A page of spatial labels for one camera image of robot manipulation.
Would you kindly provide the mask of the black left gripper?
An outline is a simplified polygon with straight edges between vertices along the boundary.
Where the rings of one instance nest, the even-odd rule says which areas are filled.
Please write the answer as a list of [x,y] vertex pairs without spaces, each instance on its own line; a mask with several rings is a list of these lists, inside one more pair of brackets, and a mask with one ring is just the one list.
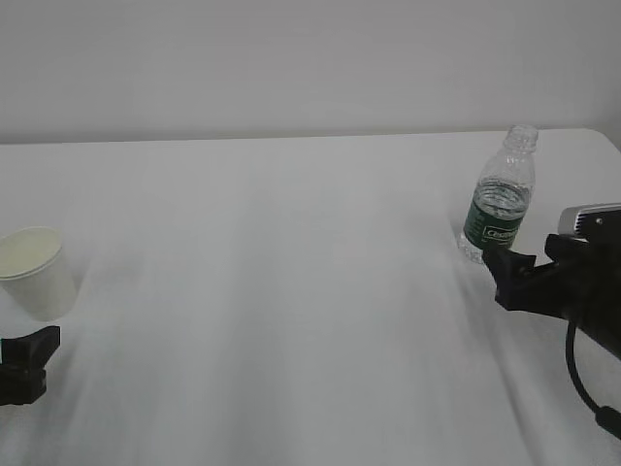
[[60,340],[61,328],[57,325],[1,340],[1,406],[30,405],[46,393],[44,368],[60,347]]

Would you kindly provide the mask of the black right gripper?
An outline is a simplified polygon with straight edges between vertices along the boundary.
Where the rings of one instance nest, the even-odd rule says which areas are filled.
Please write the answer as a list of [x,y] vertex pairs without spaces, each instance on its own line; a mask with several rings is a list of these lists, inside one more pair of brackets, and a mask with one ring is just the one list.
[[620,246],[550,234],[550,261],[504,248],[482,260],[496,284],[495,299],[508,311],[570,319],[589,335],[620,333]]

